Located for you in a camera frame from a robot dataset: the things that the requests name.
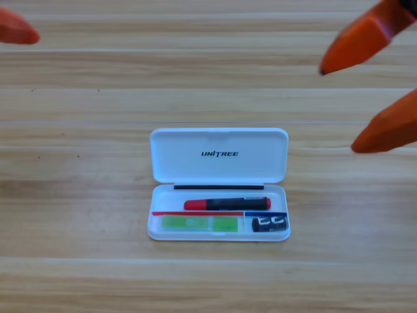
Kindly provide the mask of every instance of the white plastic case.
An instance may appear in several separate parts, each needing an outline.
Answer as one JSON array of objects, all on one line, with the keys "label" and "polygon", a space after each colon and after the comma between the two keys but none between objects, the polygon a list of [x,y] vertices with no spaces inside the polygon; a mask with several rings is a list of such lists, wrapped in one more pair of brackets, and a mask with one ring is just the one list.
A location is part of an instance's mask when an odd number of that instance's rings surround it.
[{"label": "white plastic case", "polygon": [[[161,128],[151,134],[154,189],[148,234],[166,241],[283,241],[291,233],[287,198],[278,185],[285,178],[288,135],[280,128]],[[260,211],[228,211],[237,231],[215,231],[208,216],[202,229],[164,227],[162,212],[182,211],[187,200],[216,198],[271,199],[269,215],[285,216],[280,231],[254,232]],[[204,211],[204,214],[217,211]]]}]

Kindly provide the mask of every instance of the black strip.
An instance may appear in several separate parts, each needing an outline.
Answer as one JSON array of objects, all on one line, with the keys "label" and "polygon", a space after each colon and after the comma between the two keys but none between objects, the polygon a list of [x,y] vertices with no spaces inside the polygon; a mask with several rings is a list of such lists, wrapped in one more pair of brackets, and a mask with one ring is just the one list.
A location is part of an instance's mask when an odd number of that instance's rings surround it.
[{"label": "black strip", "polygon": [[264,190],[263,185],[174,185],[174,189]]},{"label": "black strip", "polygon": [[399,2],[417,18],[417,0],[399,0]]}]

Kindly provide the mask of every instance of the wooden table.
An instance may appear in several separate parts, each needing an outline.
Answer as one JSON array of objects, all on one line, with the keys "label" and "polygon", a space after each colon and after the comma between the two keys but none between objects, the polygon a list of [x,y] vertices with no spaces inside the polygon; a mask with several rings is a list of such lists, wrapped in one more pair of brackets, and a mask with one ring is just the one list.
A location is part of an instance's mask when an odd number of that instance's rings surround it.
[{"label": "wooden table", "polygon": [[[0,46],[0,311],[415,313],[417,145],[355,155],[417,85],[415,28],[322,78],[376,0],[13,0],[36,46]],[[284,243],[147,235],[149,134],[281,127]]]}]

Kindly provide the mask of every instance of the orange robotic finger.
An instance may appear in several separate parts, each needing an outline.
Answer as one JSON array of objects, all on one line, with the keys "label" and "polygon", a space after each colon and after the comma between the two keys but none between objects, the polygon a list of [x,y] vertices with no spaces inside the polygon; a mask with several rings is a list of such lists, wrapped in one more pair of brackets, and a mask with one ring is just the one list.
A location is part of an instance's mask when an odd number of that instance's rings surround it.
[{"label": "orange robotic finger", "polygon": [[326,52],[320,65],[322,75],[367,61],[416,21],[416,0],[382,0],[359,17]]},{"label": "orange robotic finger", "polygon": [[417,90],[378,113],[352,144],[356,153],[386,152],[417,141]]},{"label": "orange robotic finger", "polygon": [[0,7],[0,42],[36,44],[39,34],[23,17]]}]

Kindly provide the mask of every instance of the case lid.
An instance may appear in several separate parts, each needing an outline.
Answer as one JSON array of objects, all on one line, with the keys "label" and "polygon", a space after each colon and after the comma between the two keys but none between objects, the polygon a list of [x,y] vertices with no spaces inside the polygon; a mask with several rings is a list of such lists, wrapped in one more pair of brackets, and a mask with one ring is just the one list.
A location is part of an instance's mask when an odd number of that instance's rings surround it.
[{"label": "case lid", "polygon": [[288,135],[280,128],[161,128],[151,134],[154,178],[187,185],[279,183]]}]

